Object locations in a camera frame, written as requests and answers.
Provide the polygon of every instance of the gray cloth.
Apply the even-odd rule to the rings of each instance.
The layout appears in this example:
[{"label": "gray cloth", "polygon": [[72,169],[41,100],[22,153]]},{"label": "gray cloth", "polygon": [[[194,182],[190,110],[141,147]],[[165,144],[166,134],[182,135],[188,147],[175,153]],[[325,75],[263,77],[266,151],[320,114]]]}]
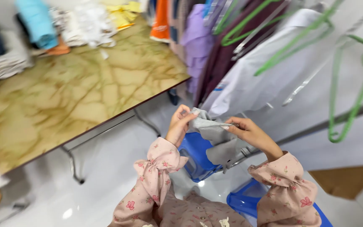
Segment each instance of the gray cloth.
[{"label": "gray cloth", "polygon": [[199,116],[189,122],[191,130],[201,134],[214,147],[207,149],[208,160],[214,165],[222,165],[226,173],[226,164],[236,156],[236,142],[238,137],[221,126],[233,126],[231,124],[212,121],[207,111],[193,108],[191,112],[200,111]]}]

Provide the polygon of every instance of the floral sleeve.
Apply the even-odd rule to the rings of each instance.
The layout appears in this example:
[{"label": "floral sleeve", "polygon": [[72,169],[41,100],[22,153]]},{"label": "floral sleeve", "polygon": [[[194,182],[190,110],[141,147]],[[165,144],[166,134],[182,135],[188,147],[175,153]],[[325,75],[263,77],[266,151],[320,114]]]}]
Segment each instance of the floral sleeve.
[{"label": "floral sleeve", "polygon": [[302,179],[303,168],[289,152],[270,163],[250,166],[249,173],[259,182],[271,185],[257,204],[257,226],[318,227],[321,219],[315,202],[317,187]]},{"label": "floral sleeve", "polygon": [[180,157],[177,148],[161,137],[150,146],[147,156],[147,160],[134,163],[137,183],[115,208],[109,227],[158,226],[153,209],[163,204],[171,183],[169,173],[182,168],[188,158]]}]

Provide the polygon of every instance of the woman's left hand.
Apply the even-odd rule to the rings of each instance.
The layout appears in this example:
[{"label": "woman's left hand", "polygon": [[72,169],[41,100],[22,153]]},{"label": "woman's left hand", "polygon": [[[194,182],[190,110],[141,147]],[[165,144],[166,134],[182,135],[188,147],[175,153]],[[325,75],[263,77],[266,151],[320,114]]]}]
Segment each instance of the woman's left hand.
[{"label": "woman's left hand", "polygon": [[200,113],[199,111],[194,113],[189,112],[190,108],[181,104],[170,121],[169,130],[165,139],[176,147],[179,147],[183,141],[184,135],[188,130],[188,122],[196,118]]}]

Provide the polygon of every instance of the marble pattern tabletop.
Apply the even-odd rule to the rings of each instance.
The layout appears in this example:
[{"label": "marble pattern tabletop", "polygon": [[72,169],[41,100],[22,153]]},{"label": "marble pattern tabletop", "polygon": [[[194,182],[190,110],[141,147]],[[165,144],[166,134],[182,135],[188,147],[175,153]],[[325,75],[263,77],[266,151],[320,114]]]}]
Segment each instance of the marble pattern tabletop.
[{"label": "marble pattern tabletop", "polygon": [[0,172],[6,173],[189,78],[141,18],[116,46],[73,48],[0,81]]}]

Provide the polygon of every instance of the pink floral shirt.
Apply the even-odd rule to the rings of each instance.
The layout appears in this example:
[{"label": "pink floral shirt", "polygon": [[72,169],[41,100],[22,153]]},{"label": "pink floral shirt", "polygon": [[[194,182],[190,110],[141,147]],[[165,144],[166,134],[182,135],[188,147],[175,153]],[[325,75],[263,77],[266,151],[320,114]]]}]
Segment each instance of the pink floral shirt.
[{"label": "pink floral shirt", "polygon": [[[148,159],[134,163],[139,176],[137,183],[115,208],[109,227],[250,226],[226,204],[205,201],[197,206],[197,203],[190,201],[178,203],[174,196],[166,196],[171,185],[169,173],[178,171],[187,160],[180,157],[173,144],[158,138],[148,151]],[[278,160],[250,166],[248,170],[257,181],[271,185],[257,204],[257,226],[320,226],[320,216],[313,208],[317,187],[302,179],[303,168],[293,155],[284,152],[284,156]],[[175,212],[164,210],[164,204]]]}]

